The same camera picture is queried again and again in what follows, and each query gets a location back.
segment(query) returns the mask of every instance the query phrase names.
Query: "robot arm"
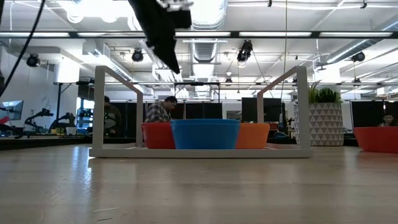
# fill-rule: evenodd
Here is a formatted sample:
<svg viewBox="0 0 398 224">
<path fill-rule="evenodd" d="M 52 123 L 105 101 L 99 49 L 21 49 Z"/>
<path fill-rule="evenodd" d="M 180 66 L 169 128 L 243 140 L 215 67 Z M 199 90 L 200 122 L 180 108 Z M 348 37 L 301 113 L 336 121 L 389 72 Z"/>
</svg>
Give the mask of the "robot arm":
<svg viewBox="0 0 398 224">
<path fill-rule="evenodd" d="M 42 111 L 38 112 L 37 114 L 26 118 L 25 120 L 25 124 L 32 126 L 35 128 L 36 131 L 39 131 L 40 129 L 42 129 L 43 127 L 36 125 L 36 122 L 33 121 L 33 119 L 37 118 L 37 117 L 43 117 L 43 116 L 53 116 L 54 114 L 52 114 L 50 112 L 50 110 L 47 110 L 45 108 L 42 109 Z"/>
</svg>

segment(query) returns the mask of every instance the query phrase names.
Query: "black cable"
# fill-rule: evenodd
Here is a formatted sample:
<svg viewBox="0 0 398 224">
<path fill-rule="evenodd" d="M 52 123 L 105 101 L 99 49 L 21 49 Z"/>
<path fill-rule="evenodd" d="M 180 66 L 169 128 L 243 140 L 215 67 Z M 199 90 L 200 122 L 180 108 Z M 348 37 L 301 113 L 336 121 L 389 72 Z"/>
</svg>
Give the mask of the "black cable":
<svg viewBox="0 0 398 224">
<path fill-rule="evenodd" d="M 29 45 L 30 40 L 31 40 L 32 37 L 33 37 L 33 34 L 34 34 L 35 31 L 36 31 L 37 24 L 39 24 L 39 20 L 40 20 L 40 17 L 41 17 L 41 15 L 42 15 L 42 12 L 43 12 L 43 9 L 44 9 L 44 3 L 45 3 L 45 0 L 42 0 L 42 3 L 40 4 L 39 11 L 37 12 L 36 20 L 35 20 L 35 22 L 34 22 L 34 24 L 33 24 L 33 28 L 32 28 L 32 30 L 31 30 L 31 32 L 30 32 L 30 34 L 29 34 L 29 36 L 28 36 L 28 38 L 27 38 L 27 40 L 26 40 L 26 42 L 25 42 L 24 47 L 22 48 L 22 50 L 21 50 L 21 52 L 20 52 L 20 54 L 19 54 L 19 56 L 18 56 L 17 62 L 15 63 L 14 67 L 13 67 L 12 70 L 11 70 L 10 75 L 9 75 L 8 78 L 7 78 L 7 81 L 6 81 L 5 85 L 4 85 L 4 88 L 2 89 L 2 91 L 0 91 L 0 97 L 1 97 L 2 94 L 6 91 L 6 89 L 7 89 L 7 87 L 8 87 L 8 84 L 10 84 L 10 81 L 11 81 L 12 77 L 14 76 L 15 71 L 17 70 L 17 67 L 18 67 L 18 65 L 19 65 L 19 62 L 21 62 L 21 60 L 22 60 L 22 58 L 23 58 L 23 56 L 24 56 L 24 54 L 25 54 L 25 51 L 26 51 L 26 49 L 27 49 L 27 46 Z"/>
</svg>

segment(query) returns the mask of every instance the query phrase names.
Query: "bowl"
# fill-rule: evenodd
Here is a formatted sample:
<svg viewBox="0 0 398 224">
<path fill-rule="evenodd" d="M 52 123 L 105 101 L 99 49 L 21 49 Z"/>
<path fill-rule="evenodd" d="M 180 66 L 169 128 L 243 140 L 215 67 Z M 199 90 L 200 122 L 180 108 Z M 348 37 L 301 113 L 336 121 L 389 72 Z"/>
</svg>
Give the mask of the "bowl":
<svg viewBox="0 0 398 224">
<path fill-rule="evenodd" d="M 398 153 L 398 127 L 354 128 L 354 134 L 364 151 Z"/>
<path fill-rule="evenodd" d="M 171 124 L 240 124 L 241 122 L 233 119 L 183 119 L 172 120 Z"/>
<path fill-rule="evenodd" d="M 172 124 L 176 149 L 235 149 L 239 124 Z"/>
<path fill-rule="evenodd" d="M 142 132 L 148 149 L 175 149 L 169 122 L 143 123 Z"/>
<path fill-rule="evenodd" d="M 236 149 L 264 149 L 269 128 L 269 124 L 242 123 Z"/>
</svg>

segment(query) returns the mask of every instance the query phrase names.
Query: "man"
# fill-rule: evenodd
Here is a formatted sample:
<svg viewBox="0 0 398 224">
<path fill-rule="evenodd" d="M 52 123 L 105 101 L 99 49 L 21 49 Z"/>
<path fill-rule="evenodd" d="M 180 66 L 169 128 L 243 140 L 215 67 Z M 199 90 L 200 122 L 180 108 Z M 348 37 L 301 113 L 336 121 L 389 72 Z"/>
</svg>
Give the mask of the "man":
<svg viewBox="0 0 398 224">
<path fill-rule="evenodd" d="M 169 122 L 172 117 L 170 112 L 177 105 L 177 99 L 174 96 L 167 97 L 163 102 L 155 102 L 148 107 L 145 122 Z"/>
<path fill-rule="evenodd" d="M 117 107 L 111 105 L 109 97 L 104 98 L 105 124 L 104 129 L 111 137 L 118 137 L 121 132 L 122 115 Z"/>
</svg>

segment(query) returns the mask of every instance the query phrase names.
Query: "person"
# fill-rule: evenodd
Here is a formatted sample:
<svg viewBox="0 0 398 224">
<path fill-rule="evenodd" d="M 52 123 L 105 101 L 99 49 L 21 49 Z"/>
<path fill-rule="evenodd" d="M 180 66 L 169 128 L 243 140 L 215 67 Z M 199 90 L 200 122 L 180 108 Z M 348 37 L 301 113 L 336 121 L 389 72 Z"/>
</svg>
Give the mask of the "person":
<svg viewBox="0 0 398 224">
<path fill-rule="evenodd" d="M 119 109 L 111 104 L 111 101 L 107 96 L 104 98 L 104 113 L 104 130 L 108 131 L 111 137 L 118 137 L 121 132 L 122 115 Z"/>
<path fill-rule="evenodd" d="M 395 126 L 396 122 L 394 120 L 394 117 L 392 114 L 385 113 L 383 116 L 383 123 L 379 125 L 379 127 L 389 127 L 389 126 Z"/>
<path fill-rule="evenodd" d="M 145 122 L 169 122 L 172 118 L 170 112 L 177 105 L 174 96 L 167 97 L 164 101 L 158 101 L 148 107 Z"/>
</svg>

